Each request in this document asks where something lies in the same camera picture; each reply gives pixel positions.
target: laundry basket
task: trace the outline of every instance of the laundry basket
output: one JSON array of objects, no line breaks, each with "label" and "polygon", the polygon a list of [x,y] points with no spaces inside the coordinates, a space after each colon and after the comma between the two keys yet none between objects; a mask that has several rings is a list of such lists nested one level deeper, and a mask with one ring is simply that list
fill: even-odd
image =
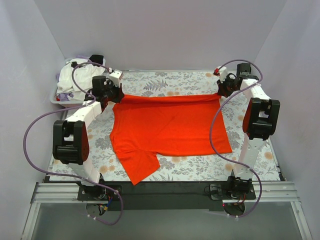
[{"label": "laundry basket", "polygon": [[50,102],[52,102],[53,104],[60,104],[65,108],[71,108],[71,107],[82,105],[83,101],[80,101],[80,100],[57,101],[57,90],[58,90],[58,87],[57,85],[55,85],[50,96]]}]

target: t-shirt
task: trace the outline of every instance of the t-shirt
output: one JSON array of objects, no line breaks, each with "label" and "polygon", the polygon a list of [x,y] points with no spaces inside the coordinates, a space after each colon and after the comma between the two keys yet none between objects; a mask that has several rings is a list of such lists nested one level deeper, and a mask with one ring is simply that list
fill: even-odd
[{"label": "t-shirt", "polygon": [[[183,157],[214,154],[211,122],[220,96],[144,97],[125,95],[113,107],[113,150],[136,185],[159,167],[157,154]],[[212,140],[220,153],[231,153],[222,113],[213,126]]]}]

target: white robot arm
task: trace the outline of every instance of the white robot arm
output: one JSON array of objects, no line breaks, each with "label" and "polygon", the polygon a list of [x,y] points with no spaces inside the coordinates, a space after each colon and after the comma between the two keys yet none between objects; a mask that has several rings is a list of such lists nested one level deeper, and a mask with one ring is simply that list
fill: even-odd
[{"label": "white robot arm", "polygon": [[[251,67],[248,63],[239,64],[236,75],[228,74],[226,67],[217,68],[214,74],[220,77],[217,81],[218,94],[229,97],[234,91],[256,84],[258,81],[255,76],[249,75],[250,72]],[[243,93],[249,104],[242,124],[245,135],[238,161],[253,169],[266,140],[275,132],[280,102],[266,95],[260,85],[255,85]],[[261,112],[264,112],[267,117],[261,116]],[[233,175],[236,179],[251,181],[253,174],[247,167],[236,164]]]},{"label": "white robot arm", "polygon": [[[103,181],[102,175],[95,169],[89,156],[89,142],[87,128],[90,123],[101,114],[109,101],[119,103],[124,97],[121,79],[123,74],[119,70],[113,71],[107,76],[94,76],[92,78],[91,93],[96,97],[86,95],[83,105],[73,115],[65,120],[58,120],[53,125],[53,157],[63,164],[69,165],[74,172],[95,183]],[[92,196],[99,197],[102,188],[97,188],[91,183],[82,180],[81,184],[86,186]]]}]

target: white backdrop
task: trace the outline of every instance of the white backdrop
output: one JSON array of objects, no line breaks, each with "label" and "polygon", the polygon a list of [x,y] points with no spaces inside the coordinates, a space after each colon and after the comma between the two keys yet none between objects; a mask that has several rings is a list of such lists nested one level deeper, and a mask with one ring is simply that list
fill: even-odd
[{"label": "white backdrop", "polygon": [[121,70],[214,69],[254,60],[286,0],[35,0],[65,57]]},{"label": "white backdrop", "polygon": [[[24,132],[32,120],[54,109],[49,94],[64,57],[33,0],[0,0],[0,23],[0,239],[17,240],[35,184],[44,176],[25,159]],[[58,117],[40,121],[28,138],[30,157],[44,169]]]},{"label": "white backdrop", "polygon": [[320,239],[320,1],[289,0],[255,63],[263,89],[280,100],[272,142],[284,176],[294,181],[313,239]]}]

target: floral tablecloth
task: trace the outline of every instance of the floral tablecloth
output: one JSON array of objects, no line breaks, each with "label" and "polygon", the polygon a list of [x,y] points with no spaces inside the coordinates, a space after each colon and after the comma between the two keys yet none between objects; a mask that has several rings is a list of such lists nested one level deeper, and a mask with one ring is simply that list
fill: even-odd
[{"label": "floral tablecloth", "polygon": [[[217,77],[210,72],[125,72],[122,80],[125,94],[166,97],[178,95],[213,94],[218,91]],[[89,158],[106,181],[129,181],[126,171],[113,151],[110,133],[114,125],[114,113],[110,103],[88,127]],[[243,145],[242,121],[247,109],[246,97],[235,96],[223,109],[223,119],[233,153],[225,154],[237,160]],[[234,165],[217,155],[171,157],[158,155],[160,168],[144,181],[225,181]],[[52,161],[55,173],[74,174],[68,165]],[[279,173],[269,142],[258,155],[254,167],[262,181],[279,181]],[[51,176],[51,181],[74,180],[70,177]]]}]

